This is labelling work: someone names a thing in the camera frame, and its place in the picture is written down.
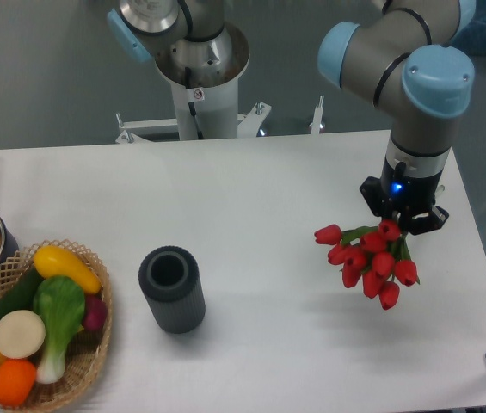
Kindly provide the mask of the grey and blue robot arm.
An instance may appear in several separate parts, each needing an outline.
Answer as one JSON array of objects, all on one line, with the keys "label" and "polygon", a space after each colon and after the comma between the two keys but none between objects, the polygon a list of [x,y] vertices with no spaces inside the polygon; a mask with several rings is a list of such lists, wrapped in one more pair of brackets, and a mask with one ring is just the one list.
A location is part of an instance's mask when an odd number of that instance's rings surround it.
[{"label": "grey and blue robot arm", "polygon": [[[396,219],[413,235],[448,219],[436,189],[475,76],[450,41],[475,10],[472,1],[387,1],[375,24],[341,22],[318,50],[317,68],[328,81],[392,118],[382,174],[360,192],[375,216]],[[257,134],[265,111],[238,113],[248,41],[225,20],[222,2],[121,1],[107,21],[127,54],[153,60],[169,82],[180,139]]]}]

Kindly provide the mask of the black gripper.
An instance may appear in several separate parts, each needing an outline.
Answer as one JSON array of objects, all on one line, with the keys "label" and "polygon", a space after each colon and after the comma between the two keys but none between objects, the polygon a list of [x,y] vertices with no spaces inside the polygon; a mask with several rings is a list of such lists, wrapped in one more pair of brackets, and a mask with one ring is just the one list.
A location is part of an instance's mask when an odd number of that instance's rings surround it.
[{"label": "black gripper", "polygon": [[384,161],[380,178],[368,176],[360,185],[360,193],[371,213],[390,218],[395,213],[411,218],[407,232],[418,236],[437,231],[449,219],[449,212],[436,206],[435,190],[444,167],[413,171],[410,161]]}]

